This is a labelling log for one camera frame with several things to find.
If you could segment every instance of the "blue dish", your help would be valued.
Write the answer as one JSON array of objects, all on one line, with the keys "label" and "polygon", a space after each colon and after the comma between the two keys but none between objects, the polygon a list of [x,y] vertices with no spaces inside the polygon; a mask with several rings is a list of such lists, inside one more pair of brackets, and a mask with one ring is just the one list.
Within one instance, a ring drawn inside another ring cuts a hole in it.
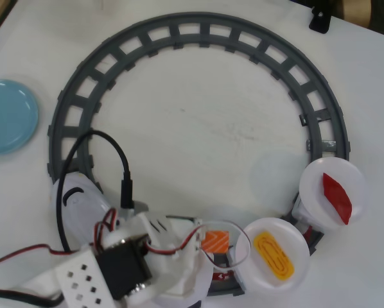
[{"label": "blue dish", "polygon": [[0,80],[0,154],[25,144],[38,124],[38,106],[31,91],[21,83]]}]

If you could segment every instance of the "yellow object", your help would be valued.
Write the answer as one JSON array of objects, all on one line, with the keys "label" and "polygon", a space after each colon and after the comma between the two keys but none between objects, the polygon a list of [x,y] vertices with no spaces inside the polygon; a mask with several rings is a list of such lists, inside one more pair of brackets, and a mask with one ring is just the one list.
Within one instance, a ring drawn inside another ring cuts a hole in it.
[{"label": "yellow object", "polygon": [[254,239],[254,246],[278,279],[287,280],[293,275],[292,262],[272,234],[267,231],[260,233]]}]

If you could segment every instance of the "small white piece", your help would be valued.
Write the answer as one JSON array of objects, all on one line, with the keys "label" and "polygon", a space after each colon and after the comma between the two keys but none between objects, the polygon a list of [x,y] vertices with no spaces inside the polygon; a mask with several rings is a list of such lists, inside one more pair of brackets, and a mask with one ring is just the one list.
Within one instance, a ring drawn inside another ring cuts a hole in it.
[{"label": "small white piece", "polygon": [[78,252],[55,268],[70,308],[117,308],[90,248]]}]

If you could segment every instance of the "black cable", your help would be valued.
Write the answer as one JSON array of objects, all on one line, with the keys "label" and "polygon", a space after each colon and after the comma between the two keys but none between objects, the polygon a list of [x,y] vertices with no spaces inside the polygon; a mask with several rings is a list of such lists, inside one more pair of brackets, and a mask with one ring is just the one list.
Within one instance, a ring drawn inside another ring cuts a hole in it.
[{"label": "black cable", "polygon": [[105,140],[107,140],[111,145],[115,148],[117,151],[119,157],[121,158],[122,164],[123,164],[123,180],[121,183],[121,207],[126,209],[133,208],[133,200],[132,200],[132,180],[130,178],[130,171],[129,171],[129,163],[127,160],[127,157],[123,153],[121,147],[119,144],[108,134],[104,132],[100,132],[99,130],[90,130],[81,136],[77,138],[75,141],[73,147],[71,148],[71,151],[69,152],[67,158],[65,159],[64,165],[62,166],[61,174],[59,176],[58,181],[58,191],[57,191],[57,225],[58,225],[58,232],[59,237],[61,239],[62,247],[64,247],[64,250],[66,252],[70,252],[71,249],[68,245],[68,241],[66,239],[65,230],[64,230],[64,224],[62,222],[62,189],[64,188],[64,182],[65,177],[67,174],[68,167],[72,161],[72,158],[79,148],[79,145],[92,135],[98,135]]},{"label": "black cable", "polygon": [[15,300],[17,302],[22,302],[43,308],[57,307],[64,301],[64,296],[62,293],[56,299],[50,300],[48,298],[42,298],[28,293],[10,290],[0,290],[0,298],[4,298],[7,300]]}]

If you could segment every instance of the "white plastic part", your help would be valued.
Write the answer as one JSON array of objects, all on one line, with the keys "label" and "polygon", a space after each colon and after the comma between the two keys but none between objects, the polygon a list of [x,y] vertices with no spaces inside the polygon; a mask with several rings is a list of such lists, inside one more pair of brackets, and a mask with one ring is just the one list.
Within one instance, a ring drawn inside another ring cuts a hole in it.
[{"label": "white plastic part", "polygon": [[189,296],[174,296],[163,293],[157,296],[153,301],[163,308],[187,308],[203,300],[211,287],[213,277],[213,265],[201,251],[199,253],[198,270],[196,271],[196,280],[193,292]]},{"label": "white plastic part", "polygon": [[[303,235],[293,225],[278,218],[261,218],[245,228],[251,243],[264,231],[275,237],[283,252],[291,260],[294,267],[293,275],[287,280],[276,278],[255,248],[250,252],[249,259],[236,268],[236,272],[248,293],[283,295],[299,287],[304,280],[310,262],[309,248]],[[246,254],[246,239],[241,235],[236,243],[235,259],[241,260]]]},{"label": "white plastic part", "polygon": [[90,248],[78,252],[55,268],[70,308],[117,308]]},{"label": "white plastic part", "polygon": [[[56,211],[59,180],[55,182],[51,193],[51,206]],[[62,202],[62,219],[65,227],[72,233],[81,246],[93,241],[93,228],[102,220],[110,205],[100,190],[83,174],[68,173],[65,178],[62,198],[65,194],[79,187],[83,192],[72,194],[64,206]]]},{"label": "white plastic part", "polygon": [[299,184],[300,198],[292,210],[294,218],[323,232],[345,225],[324,195],[323,173],[345,189],[352,203],[349,223],[359,220],[367,208],[366,181],[357,167],[336,157],[321,158],[306,167]]},{"label": "white plastic part", "polygon": [[[169,220],[165,215],[157,212],[143,212],[124,221],[116,231],[107,234],[103,238],[102,245],[107,248],[122,239],[148,234],[152,246],[169,250],[178,247],[184,237],[195,227],[196,225],[189,220]],[[140,292],[126,297],[127,305],[139,306],[156,296],[163,296],[164,301],[179,302],[192,298],[195,293],[196,297],[201,297],[201,294],[206,295],[212,274],[209,276],[206,271],[206,275],[200,276],[206,284],[197,286],[196,282],[196,276],[201,267],[204,264],[207,266],[200,261],[199,246],[202,238],[203,230],[201,229],[182,251],[174,255],[148,253],[144,258],[152,274],[151,284]]]}]

